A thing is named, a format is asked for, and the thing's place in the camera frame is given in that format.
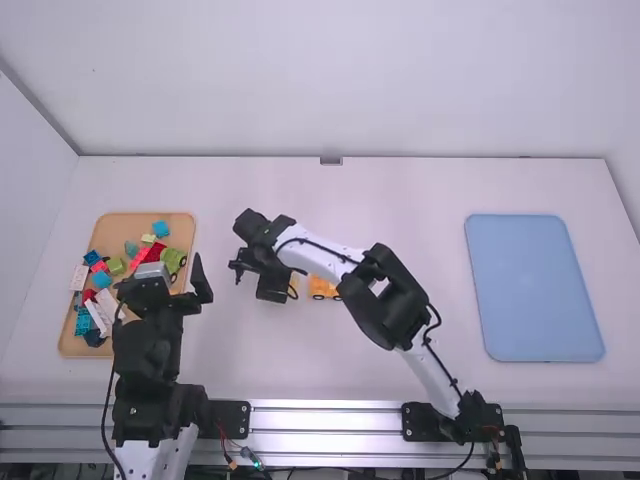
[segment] red lego brick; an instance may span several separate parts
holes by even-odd
[[[136,268],[138,268],[138,265],[142,263],[142,261],[144,260],[144,257],[146,257],[147,253],[149,253],[149,250],[151,250],[150,247],[142,247],[138,251],[136,256],[133,257],[133,260],[131,260],[131,265],[129,265],[129,268],[131,268],[131,271],[135,271]]]
[[[82,292],[82,305],[87,300],[95,300],[96,299],[96,291],[93,288],[87,288],[84,292]]]
[[[154,244],[151,245],[151,248],[149,248],[149,252],[144,257],[144,260],[142,260],[140,263],[159,262],[160,261],[160,253],[165,248],[167,248],[166,245],[163,245],[160,242],[154,242]]]
[[[107,267],[107,264],[104,262],[104,260],[100,260],[99,262],[96,262],[93,265],[91,265],[91,271],[93,273],[96,273],[96,272],[109,273],[109,267]]]

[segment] toy block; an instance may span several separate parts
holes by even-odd
[[[136,268],[138,268],[138,265],[142,263],[142,261],[144,260],[144,257],[146,257],[147,253],[149,253],[149,250],[151,250],[150,247],[142,247],[138,252],[138,254],[135,256],[135,258],[131,260],[131,264],[129,265],[129,268],[131,268],[132,271],[135,271]]]
[[[87,310],[89,311],[89,315],[91,315],[91,318],[93,319],[96,326],[100,330],[100,336],[102,338],[108,336],[109,327],[111,327],[111,324],[113,323],[113,321],[111,321],[111,319],[107,316],[104,310],[102,310],[102,307],[97,303],[93,303],[91,300],[87,300],[84,303],[84,306],[87,308]]]
[[[102,338],[100,336],[100,330],[97,328],[92,328],[87,333],[83,335],[84,341],[87,342],[91,348],[101,347],[104,342],[107,341],[107,337]]]
[[[128,240],[124,242],[124,251],[127,254],[127,257],[135,258],[135,256],[138,254],[138,250],[140,250],[140,248],[138,248],[135,243]]]
[[[116,310],[118,309],[118,302],[113,298],[111,292],[108,288],[103,288],[98,293],[96,293],[95,301],[98,302],[98,305],[102,307],[104,313],[111,319],[111,321],[115,321]],[[124,312],[120,309],[118,312],[118,318],[120,320],[124,320]]]
[[[87,288],[82,292],[82,304],[87,300],[94,300],[96,298],[96,291],[93,288]]]
[[[156,236],[153,233],[145,233],[144,235],[142,235],[142,237],[140,237],[140,241],[142,243],[151,245],[156,241]]]
[[[107,288],[111,285],[111,277],[106,272],[96,272],[91,276],[91,280],[98,288]]]
[[[103,260],[100,260],[100,261],[94,263],[93,265],[91,265],[91,271],[93,273],[96,273],[96,272],[108,272],[109,271],[109,267],[107,267],[107,264],[104,263]]]
[[[145,255],[144,260],[142,260],[142,262],[140,262],[140,263],[159,262],[160,261],[160,254],[162,253],[162,251],[165,248],[167,248],[166,245],[163,245],[160,242],[154,242],[154,244],[151,245],[151,248],[149,249],[149,251]]]
[[[82,308],[83,303],[84,303],[84,300],[82,299],[82,292],[74,292],[73,310],[77,312],[80,308]]]
[[[111,275],[120,275],[127,271],[127,265],[122,261],[121,258],[112,258],[107,262],[107,267],[109,268],[109,273]]]
[[[76,319],[76,329],[74,335],[79,337],[84,335],[91,329],[91,314],[85,307],[78,309],[78,317]]]
[[[73,277],[71,278],[71,285],[69,288],[75,292],[81,292],[84,288],[84,282],[89,275],[89,267],[86,265],[76,265],[73,269]]]
[[[151,225],[153,227],[153,233],[156,237],[162,238],[169,235],[169,225],[164,220],[159,220]]]
[[[102,257],[95,250],[91,250],[83,258],[89,266],[92,266],[93,264],[98,263],[100,260],[102,260]]]

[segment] blue lego brick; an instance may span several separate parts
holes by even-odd
[[[80,335],[84,335],[91,329],[91,315],[89,314],[89,310],[86,307],[80,307],[78,309],[78,317],[76,320],[76,330],[74,335],[79,337]]]
[[[127,254],[127,257],[135,258],[140,251],[140,248],[135,243],[127,240],[124,242],[124,251]]]
[[[98,263],[100,260],[102,260],[102,257],[95,250],[91,250],[84,256],[84,261],[87,262],[87,265],[90,267]]]
[[[98,348],[104,342],[107,341],[106,338],[100,338],[100,330],[98,330],[97,328],[92,328],[83,336],[84,336],[84,341],[87,342],[87,345],[89,345],[92,348]]]
[[[109,274],[103,271],[94,273],[91,276],[91,280],[93,280],[94,285],[98,288],[107,288],[112,282]]]
[[[169,235],[169,225],[164,220],[159,220],[151,225],[153,227],[153,233],[156,237],[162,238]]]

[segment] aluminum rail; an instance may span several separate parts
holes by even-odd
[[[448,468],[468,452],[468,446],[403,441],[400,402],[251,400],[251,404],[251,433],[239,443],[250,445],[267,466]],[[107,462],[100,439],[101,412],[99,400],[0,400],[0,462]],[[503,412],[506,422],[521,429],[530,469],[640,470],[640,407],[574,410],[503,405]],[[111,426],[109,414],[108,436]],[[484,459],[482,446],[468,465],[482,468]],[[226,465],[220,443],[199,440],[191,463]]]

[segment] white wall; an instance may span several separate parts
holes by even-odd
[[[605,157],[640,231],[636,0],[0,2],[85,154]]]
[[[77,155],[0,72],[0,356],[77,162]]]

